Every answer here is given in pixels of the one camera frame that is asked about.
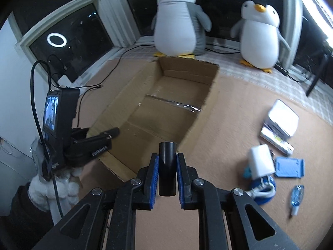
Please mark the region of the hand in white fuzzy sleeve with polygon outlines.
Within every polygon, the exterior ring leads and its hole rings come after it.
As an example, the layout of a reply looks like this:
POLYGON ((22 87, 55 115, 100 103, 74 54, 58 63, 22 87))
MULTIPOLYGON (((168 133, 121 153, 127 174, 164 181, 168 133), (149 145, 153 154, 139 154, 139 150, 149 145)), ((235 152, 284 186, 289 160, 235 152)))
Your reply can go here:
POLYGON ((51 213, 55 225, 78 203, 83 168, 65 168, 50 179, 43 178, 42 164, 46 160, 41 141, 35 139, 30 150, 37 167, 37 175, 30 182, 28 196, 38 209, 51 213))

